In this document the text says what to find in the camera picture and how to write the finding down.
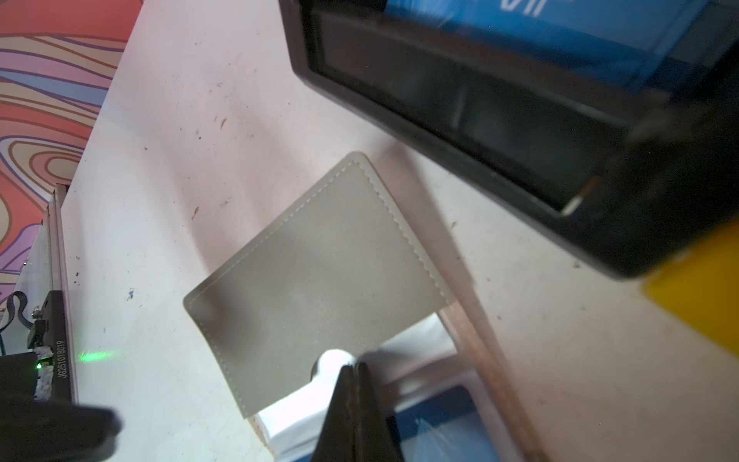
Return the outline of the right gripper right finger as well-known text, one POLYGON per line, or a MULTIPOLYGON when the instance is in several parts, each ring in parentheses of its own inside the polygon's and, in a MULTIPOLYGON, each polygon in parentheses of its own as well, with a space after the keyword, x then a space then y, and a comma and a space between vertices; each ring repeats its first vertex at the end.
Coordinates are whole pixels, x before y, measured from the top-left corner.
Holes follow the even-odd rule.
POLYGON ((392 439, 366 363, 354 367, 353 456, 355 461, 391 462, 402 457, 392 439))

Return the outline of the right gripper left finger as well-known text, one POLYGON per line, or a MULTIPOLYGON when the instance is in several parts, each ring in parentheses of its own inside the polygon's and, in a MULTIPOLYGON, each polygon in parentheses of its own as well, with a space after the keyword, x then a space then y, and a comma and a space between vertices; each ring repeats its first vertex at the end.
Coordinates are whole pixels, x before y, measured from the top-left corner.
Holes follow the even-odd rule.
POLYGON ((311 462, 355 460, 356 385, 355 368, 342 367, 311 462))

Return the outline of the blue credit card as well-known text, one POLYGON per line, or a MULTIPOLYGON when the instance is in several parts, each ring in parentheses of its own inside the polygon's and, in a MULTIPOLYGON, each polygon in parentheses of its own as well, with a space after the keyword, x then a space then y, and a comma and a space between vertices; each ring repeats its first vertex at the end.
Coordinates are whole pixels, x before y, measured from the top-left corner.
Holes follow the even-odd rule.
POLYGON ((500 462, 470 392, 456 385, 386 418, 405 461, 500 462))

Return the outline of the grey card holder wallet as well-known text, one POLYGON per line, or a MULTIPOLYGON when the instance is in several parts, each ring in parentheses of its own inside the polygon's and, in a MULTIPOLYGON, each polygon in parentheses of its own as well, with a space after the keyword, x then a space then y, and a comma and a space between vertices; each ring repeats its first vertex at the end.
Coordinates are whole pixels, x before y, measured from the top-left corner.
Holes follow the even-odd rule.
POLYGON ((490 344, 368 158, 353 152, 189 292, 246 421, 278 461, 310 461, 340 370, 366 363, 386 418, 456 385, 500 461, 548 453, 490 344))

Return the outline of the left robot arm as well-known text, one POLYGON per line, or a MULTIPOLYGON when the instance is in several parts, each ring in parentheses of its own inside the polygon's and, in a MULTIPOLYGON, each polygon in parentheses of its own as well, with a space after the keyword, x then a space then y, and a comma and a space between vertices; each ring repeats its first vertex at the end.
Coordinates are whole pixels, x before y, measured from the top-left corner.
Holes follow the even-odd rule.
POLYGON ((105 461, 121 422, 108 408, 73 402, 69 375, 34 352, 1 358, 3 461, 105 461))

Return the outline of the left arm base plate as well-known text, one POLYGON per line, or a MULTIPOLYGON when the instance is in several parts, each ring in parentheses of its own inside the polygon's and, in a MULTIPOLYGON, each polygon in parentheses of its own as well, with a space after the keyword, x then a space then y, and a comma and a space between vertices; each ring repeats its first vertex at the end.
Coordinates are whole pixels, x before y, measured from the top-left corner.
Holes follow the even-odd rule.
POLYGON ((36 354, 35 398, 42 402, 75 403, 75 385, 67 310, 62 291, 50 291, 33 314, 27 346, 36 354))

